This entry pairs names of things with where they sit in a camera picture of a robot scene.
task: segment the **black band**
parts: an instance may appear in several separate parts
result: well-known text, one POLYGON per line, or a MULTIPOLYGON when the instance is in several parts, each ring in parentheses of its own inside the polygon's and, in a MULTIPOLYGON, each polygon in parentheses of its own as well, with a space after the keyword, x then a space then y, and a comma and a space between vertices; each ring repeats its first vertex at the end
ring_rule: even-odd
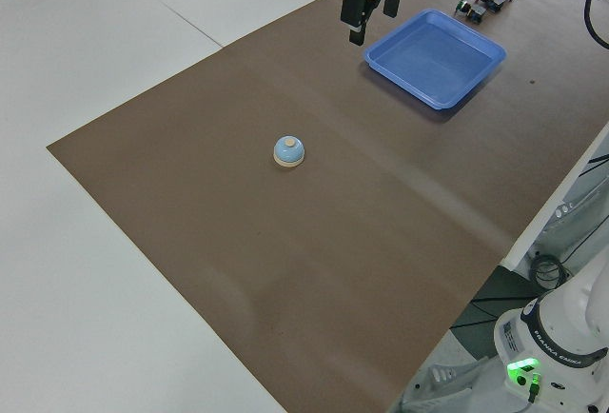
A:
POLYGON ((600 349, 590 354, 575 354, 561 348, 547 334, 540 319, 540 299, 537 299, 528 314, 521 313, 523 320, 531 332, 531 337, 545 354, 555 361, 572 368, 585 368, 597 363, 607 355, 607 348, 600 349))

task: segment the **blue and white object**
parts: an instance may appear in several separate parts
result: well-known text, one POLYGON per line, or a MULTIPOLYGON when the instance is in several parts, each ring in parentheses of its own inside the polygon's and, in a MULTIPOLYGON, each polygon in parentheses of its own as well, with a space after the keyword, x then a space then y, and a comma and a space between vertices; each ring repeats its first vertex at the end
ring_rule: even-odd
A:
POLYGON ((296 137, 286 135, 275 144, 273 158, 280 166, 295 167, 305 158, 305 146, 296 137))
POLYGON ((371 68, 436 110, 457 105, 505 56, 500 45, 432 9, 364 53, 371 68))

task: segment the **brown mat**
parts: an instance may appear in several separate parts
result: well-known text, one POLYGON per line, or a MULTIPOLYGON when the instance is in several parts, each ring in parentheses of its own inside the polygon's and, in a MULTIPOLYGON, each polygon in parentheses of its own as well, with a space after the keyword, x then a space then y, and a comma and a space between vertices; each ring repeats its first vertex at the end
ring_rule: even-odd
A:
MULTIPOLYGON (((377 11, 367 43, 458 1, 377 11)), ((508 57, 447 112, 370 70, 340 5, 306 6, 49 147, 293 413, 384 411, 609 119, 609 53, 583 0, 487 18, 508 57), (292 171, 271 159, 286 133, 306 148, 292 171)), ((597 0, 599 30, 606 12, 597 0)))

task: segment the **green light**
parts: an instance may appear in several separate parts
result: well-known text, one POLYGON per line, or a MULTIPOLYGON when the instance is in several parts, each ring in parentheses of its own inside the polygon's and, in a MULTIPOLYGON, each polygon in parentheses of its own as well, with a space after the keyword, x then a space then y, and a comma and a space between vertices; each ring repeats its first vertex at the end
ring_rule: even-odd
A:
POLYGON ((524 372, 529 372, 533 370, 534 367, 537 367, 540 362, 535 358, 523 359, 522 361, 516 361, 514 363, 507 365, 507 375, 510 377, 510 380, 514 383, 518 383, 518 377, 521 373, 521 370, 524 372))

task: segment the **plastic tray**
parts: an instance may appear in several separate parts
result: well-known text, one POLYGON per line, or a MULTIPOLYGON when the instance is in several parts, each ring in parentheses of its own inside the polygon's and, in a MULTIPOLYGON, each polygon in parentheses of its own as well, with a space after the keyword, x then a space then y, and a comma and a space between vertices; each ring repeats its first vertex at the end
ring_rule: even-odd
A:
POLYGON ((438 110, 454 107, 505 56, 439 10, 421 11, 364 52, 371 68, 438 110))

